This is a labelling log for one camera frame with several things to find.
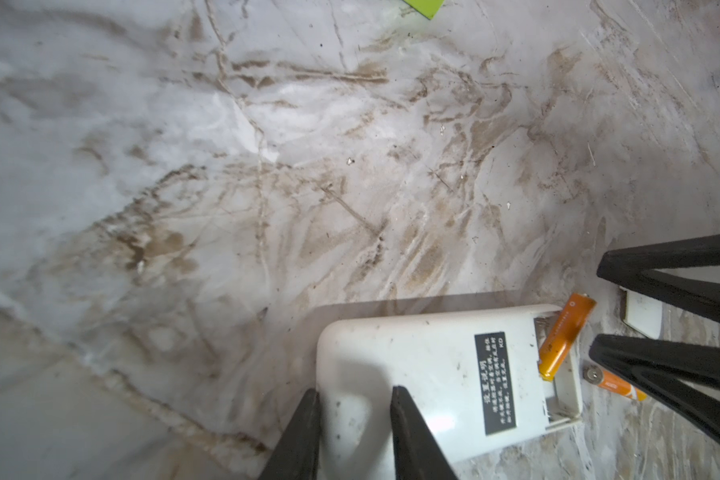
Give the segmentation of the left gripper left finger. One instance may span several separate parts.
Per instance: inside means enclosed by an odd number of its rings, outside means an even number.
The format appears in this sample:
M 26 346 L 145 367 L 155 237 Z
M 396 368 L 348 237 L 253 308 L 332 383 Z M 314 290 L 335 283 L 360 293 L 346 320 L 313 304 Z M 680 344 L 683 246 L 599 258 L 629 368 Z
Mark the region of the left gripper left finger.
M 315 388 L 302 396 L 259 480 L 314 480 L 319 466 L 321 402 Z

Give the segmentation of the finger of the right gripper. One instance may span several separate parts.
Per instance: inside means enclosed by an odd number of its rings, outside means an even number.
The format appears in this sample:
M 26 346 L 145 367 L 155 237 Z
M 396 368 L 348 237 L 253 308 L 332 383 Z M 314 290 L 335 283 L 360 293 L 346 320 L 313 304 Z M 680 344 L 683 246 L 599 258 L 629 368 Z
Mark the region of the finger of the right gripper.
M 606 252 L 597 276 L 720 324 L 720 283 L 669 269 L 720 266 L 720 234 Z
M 599 334 L 590 359 L 681 415 L 720 445 L 720 348 Z

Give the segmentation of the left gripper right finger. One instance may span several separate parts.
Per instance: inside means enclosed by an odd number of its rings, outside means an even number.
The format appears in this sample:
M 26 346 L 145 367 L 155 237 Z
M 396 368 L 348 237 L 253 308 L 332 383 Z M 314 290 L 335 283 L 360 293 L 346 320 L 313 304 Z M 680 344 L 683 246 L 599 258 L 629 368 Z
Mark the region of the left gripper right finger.
M 392 389 L 390 420 L 397 480 L 457 479 L 412 396 L 403 386 Z

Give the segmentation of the white battery cover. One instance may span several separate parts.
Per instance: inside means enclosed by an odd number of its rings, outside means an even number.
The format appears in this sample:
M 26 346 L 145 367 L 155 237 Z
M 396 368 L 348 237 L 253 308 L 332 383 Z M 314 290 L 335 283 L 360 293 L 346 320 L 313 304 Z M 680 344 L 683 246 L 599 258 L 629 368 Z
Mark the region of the white battery cover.
M 664 304 L 652 297 L 621 288 L 620 318 L 633 331 L 649 339 L 661 336 Z

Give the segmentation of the orange battery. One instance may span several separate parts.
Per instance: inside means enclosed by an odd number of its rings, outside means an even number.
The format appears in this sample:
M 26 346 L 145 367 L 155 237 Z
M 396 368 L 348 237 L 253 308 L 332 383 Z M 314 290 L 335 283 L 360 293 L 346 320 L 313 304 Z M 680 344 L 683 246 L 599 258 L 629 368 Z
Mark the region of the orange battery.
M 539 349 L 538 369 L 544 381 L 554 380 L 596 304 L 587 295 L 570 295 Z
M 647 398 L 643 391 L 597 365 L 585 366 L 583 378 L 596 387 L 632 400 L 643 401 Z

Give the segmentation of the white red remote control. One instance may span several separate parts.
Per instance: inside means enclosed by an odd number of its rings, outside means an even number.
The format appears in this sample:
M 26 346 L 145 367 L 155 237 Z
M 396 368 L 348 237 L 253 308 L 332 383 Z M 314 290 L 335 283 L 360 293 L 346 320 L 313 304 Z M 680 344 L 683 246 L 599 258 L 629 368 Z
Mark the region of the white red remote control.
M 557 314 L 556 306 L 537 304 L 327 326 L 316 351 L 322 477 L 393 477 L 396 386 L 409 391 L 450 463 L 579 423 L 576 354 L 551 381 L 538 370 L 540 346 Z

